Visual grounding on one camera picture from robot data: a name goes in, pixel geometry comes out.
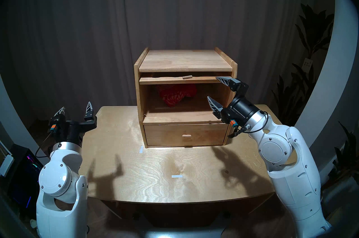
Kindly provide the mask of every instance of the cabinet top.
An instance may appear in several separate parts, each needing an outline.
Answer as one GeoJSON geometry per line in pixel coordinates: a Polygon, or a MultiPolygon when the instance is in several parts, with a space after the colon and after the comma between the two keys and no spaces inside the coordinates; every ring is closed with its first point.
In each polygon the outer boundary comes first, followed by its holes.
{"type": "Polygon", "coordinates": [[[139,72],[232,71],[215,50],[150,50],[139,72]]]}

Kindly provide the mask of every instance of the wooden table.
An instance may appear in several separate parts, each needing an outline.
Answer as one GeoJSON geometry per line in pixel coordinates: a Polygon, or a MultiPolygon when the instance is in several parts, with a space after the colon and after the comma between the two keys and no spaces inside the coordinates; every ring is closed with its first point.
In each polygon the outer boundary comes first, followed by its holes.
{"type": "MultiPolygon", "coordinates": [[[[280,123],[266,105],[257,107],[280,123]]],[[[228,139],[225,146],[143,145],[136,106],[103,106],[97,128],[85,134],[82,144],[80,174],[88,177],[88,195],[134,203],[200,203],[274,192],[257,144],[247,134],[228,139]]]]}

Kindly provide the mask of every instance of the paper tag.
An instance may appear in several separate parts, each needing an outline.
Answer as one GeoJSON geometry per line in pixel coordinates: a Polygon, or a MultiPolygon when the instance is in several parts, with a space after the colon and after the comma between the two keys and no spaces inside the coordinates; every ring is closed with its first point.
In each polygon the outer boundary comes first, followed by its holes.
{"type": "Polygon", "coordinates": [[[303,70],[305,73],[309,73],[309,70],[310,70],[310,68],[312,67],[312,63],[313,63],[313,61],[312,61],[311,59],[305,58],[305,59],[304,59],[304,62],[303,62],[302,70],[303,70]]]}

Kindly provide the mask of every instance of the wooden drawer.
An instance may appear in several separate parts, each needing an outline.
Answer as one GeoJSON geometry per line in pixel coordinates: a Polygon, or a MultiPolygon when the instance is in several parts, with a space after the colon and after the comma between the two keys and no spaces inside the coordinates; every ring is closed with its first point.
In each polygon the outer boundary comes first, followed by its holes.
{"type": "Polygon", "coordinates": [[[222,145],[228,125],[144,125],[148,146],[222,145]]]}

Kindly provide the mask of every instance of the shelf board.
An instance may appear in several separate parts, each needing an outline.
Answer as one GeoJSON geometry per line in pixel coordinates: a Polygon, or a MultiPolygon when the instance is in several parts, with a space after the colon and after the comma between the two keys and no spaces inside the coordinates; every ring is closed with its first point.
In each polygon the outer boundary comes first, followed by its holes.
{"type": "Polygon", "coordinates": [[[174,83],[218,83],[216,77],[192,77],[182,79],[182,77],[144,77],[140,78],[140,84],[174,84],[174,83]]]}
{"type": "Polygon", "coordinates": [[[139,72],[231,72],[232,67],[214,50],[150,50],[139,72]]]}
{"type": "Polygon", "coordinates": [[[197,94],[185,97],[173,107],[168,107],[160,98],[155,87],[151,87],[149,107],[143,119],[144,125],[159,124],[201,124],[222,123],[213,114],[208,104],[207,96],[223,103],[221,93],[216,88],[218,84],[197,84],[197,94]]]}

